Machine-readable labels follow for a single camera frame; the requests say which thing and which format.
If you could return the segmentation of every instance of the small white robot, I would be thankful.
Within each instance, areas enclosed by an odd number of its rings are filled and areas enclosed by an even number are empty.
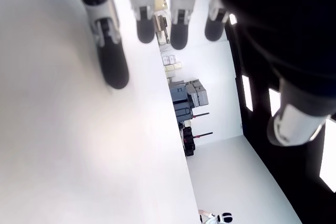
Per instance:
[[[221,215],[214,215],[210,212],[206,212],[204,210],[199,210],[199,218],[201,220],[201,223],[204,224],[218,224],[218,223],[231,223],[233,218],[232,218],[232,214],[230,214],[229,212],[224,212]],[[205,222],[203,222],[203,217],[205,216],[208,220],[206,220]]]

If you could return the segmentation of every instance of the white wall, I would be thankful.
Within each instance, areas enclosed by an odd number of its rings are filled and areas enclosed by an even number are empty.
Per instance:
[[[244,136],[199,146],[187,162],[199,209],[238,224],[301,223]]]
[[[183,65],[173,81],[199,79],[207,91],[209,105],[193,109],[210,115],[192,119],[194,135],[214,132],[195,140],[196,145],[242,135],[238,93],[232,53],[225,33],[217,42],[204,35],[209,0],[196,0],[189,25],[188,43],[183,50],[170,50]]]
[[[0,0],[1,223],[199,223],[158,45],[116,3],[122,90],[79,0]]]

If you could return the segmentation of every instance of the white floor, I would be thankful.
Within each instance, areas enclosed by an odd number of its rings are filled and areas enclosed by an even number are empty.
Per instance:
[[[197,146],[187,163],[199,209],[239,224],[301,223],[244,136]]]

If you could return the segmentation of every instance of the window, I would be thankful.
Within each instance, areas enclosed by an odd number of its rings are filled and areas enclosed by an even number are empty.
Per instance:
[[[242,79],[243,79],[243,87],[244,87],[246,107],[249,110],[253,111],[250,80],[248,79],[247,76],[242,76]]]
[[[271,114],[272,116],[275,115],[275,113],[280,108],[280,101],[281,101],[281,94],[278,91],[275,91],[274,89],[268,89],[269,91],[269,101],[271,103]]]
[[[237,23],[237,18],[236,18],[236,16],[234,14],[230,14],[229,18],[230,18],[231,25],[234,25],[234,24]]]
[[[325,124],[320,177],[333,192],[336,192],[336,122],[327,119]]]

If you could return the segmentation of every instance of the robotic hand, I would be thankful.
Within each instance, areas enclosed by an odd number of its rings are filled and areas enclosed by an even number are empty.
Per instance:
[[[208,219],[205,221],[205,224],[231,223],[233,220],[232,215],[229,212],[225,212],[217,216],[203,210],[199,210],[198,213],[201,219],[201,223],[203,223],[202,215]]]
[[[97,38],[106,82],[124,88],[129,80],[113,0],[82,0]],[[171,0],[171,44],[183,49],[195,0]],[[154,38],[154,0],[131,0],[138,38]],[[263,54],[280,79],[281,107],[268,125],[279,146],[304,144],[336,112],[335,8],[325,0],[210,0],[205,36],[218,40],[229,11],[245,36]]]

